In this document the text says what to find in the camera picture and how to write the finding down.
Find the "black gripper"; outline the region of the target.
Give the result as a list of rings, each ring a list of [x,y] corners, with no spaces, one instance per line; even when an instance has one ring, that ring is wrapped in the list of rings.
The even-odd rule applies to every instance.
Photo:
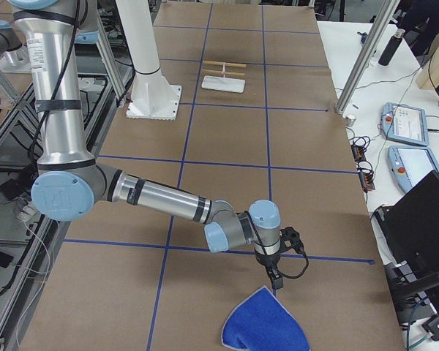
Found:
[[[255,259],[260,263],[265,269],[267,276],[271,282],[271,287],[273,290],[280,290],[284,286],[283,276],[278,272],[278,262],[281,259],[281,254],[279,252],[275,254],[261,254],[255,252]]]

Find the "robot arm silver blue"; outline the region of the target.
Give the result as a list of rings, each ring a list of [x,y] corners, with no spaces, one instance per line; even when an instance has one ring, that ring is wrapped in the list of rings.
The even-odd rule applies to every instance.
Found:
[[[258,200],[236,213],[224,200],[209,200],[102,165],[87,149],[74,44],[78,34],[97,28],[94,1],[14,1],[13,17],[26,35],[40,120],[42,156],[31,188],[37,210],[68,222],[105,200],[124,201],[204,225],[212,252],[252,244],[274,289],[283,286],[277,263],[285,249],[278,207]]]
[[[29,61],[22,41],[5,20],[0,20],[0,58],[2,56],[15,67]]]

